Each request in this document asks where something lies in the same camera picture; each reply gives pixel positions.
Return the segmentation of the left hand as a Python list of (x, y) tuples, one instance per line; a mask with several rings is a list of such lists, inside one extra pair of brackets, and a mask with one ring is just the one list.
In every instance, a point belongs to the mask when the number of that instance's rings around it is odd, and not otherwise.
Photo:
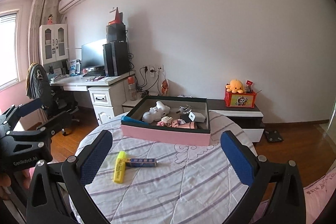
[[(22, 173), (24, 176), (23, 186), (24, 188), (28, 189), (31, 181), (30, 170), (29, 169), (23, 170)], [(1, 186), (1, 200), (8, 200), (9, 195), (6, 191), (6, 188), (11, 186), (11, 180), (10, 177), (5, 173), (0, 174), (0, 186)]]

